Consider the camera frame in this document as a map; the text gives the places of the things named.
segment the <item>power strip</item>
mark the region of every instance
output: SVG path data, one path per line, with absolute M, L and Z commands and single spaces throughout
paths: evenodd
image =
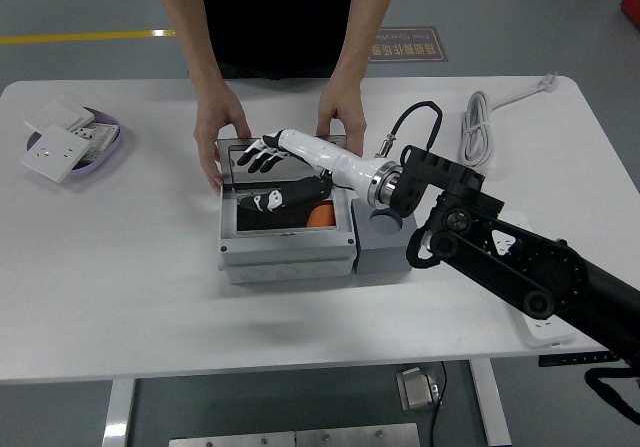
M 503 212 L 499 219 L 524 230 L 531 231 L 526 217 L 519 211 Z M 500 255 L 504 255 L 515 242 L 515 238 L 493 231 L 493 242 Z M 515 324 L 525 343 L 531 347 L 557 346 L 572 340 L 578 332 L 561 318 L 552 315 L 546 320 L 532 319 L 518 309 L 508 306 Z

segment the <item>coiled white cable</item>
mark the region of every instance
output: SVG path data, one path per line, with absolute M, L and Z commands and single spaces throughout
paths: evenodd
M 493 156 L 493 134 L 491 133 L 491 113 L 500 107 L 512 104 L 539 92 L 553 92 L 558 88 L 556 74 L 547 74 L 532 91 L 503 99 L 493 105 L 483 91 L 474 93 L 467 104 L 467 112 L 462 120 L 462 136 L 458 162 L 470 168 L 486 165 Z

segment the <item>white wall outlet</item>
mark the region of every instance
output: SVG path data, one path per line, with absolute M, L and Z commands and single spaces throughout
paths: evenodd
M 29 112 L 24 123 L 42 135 L 52 125 L 73 131 L 94 120 L 95 115 L 71 99 L 62 96 L 36 112 Z
M 82 161 L 93 162 L 98 159 L 102 152 L 111 145 L 119 130 L 120 128 L 117 125 L 92 122 L 87 127 L 74 131 L 75 135 L 89 141 L 89 150 L 82 157 Z
M 51 125 L 20 162 L 55 182 L 61 182 L 89 150 L 89 145 L 88 140 Z
M 500 214 L 499 219 L 521 229 L 532 230 L 522 212 L 503 212 Z M 510 235 L 495 230 L 492 232 L 492 237 L 500 255 L 505 255 L 516 240 Z M 522 339 L 531 347 L 560 345 L 573 339 L 577 333 L 576 329 L 555 315 L 546 320 L 536 320 L 510 305 L 508 308 Z

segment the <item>black cable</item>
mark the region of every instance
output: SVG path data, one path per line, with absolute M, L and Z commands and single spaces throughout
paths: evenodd
M 598 396 L 634 424 L 640 425 L 640 413 L 633 410 L 609 384 L 600 379 L 632 379 L 640 376 L 638 368 L 595 367 L 585 372 L 584 380 Z
M 431 135 L 429 136 L 429 140 L 427 141 L 426 150 L 428 152 L 429 149 L 431 149 L 431 147 L 433 146 L 433 143 L 436 140 L 436 136 L 440 131 L 440 126 L 442 125 L 442 110 L 440 110 L 440 107 L 438 107 L 431 100 L 424 100 L 422 102 L 418 102 L 416 104 L 413 104 L 407 110 L 405 110 L 404 113 L 400 116 L 400 118 L 396 121 L 393 128 L 391 129 L 391 135 L 395 137 L 395 135 L 398 133 L 398 129 L 400 128 L 400 125 L 402 124 L 402 122 L 404 122 L 404 120 L 409 116 L 409 114 L 411 114 L 411 112 L 413 112 L 416 109 L 419 109 L 420 107 L 430 107 L 436 114 L 438 114 L 438 118 L 436 119 L 436 122 L 433 125 L 433 128 L 431 129 Z
M 442 366 L 442 375 L 444 377 L 444 382 L 442 384 L 442 390 L 440 391 L 440 397 L 438 398 L 438 403 L 436 404 L 433 410 L 433 416 L 431 417 L 431 430 L 429 431 L 429 445 L 434 447 L 433 443 L 433 432 L 436 428 L 436 419 L 438 418 L 438 412 L 440 412 L 440 406 L 442 405 L 442 399 L 444 398 L 444 391 L 447 389 L 447 368 L 444 366 L 444 362 L 440 362 Z

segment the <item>orange object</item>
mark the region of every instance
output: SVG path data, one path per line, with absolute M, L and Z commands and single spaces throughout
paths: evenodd
M 333 212 L 333 202 L 328 200 L 322 202 L 311 211 L 307 227 L 335 227 L 336 216 Z

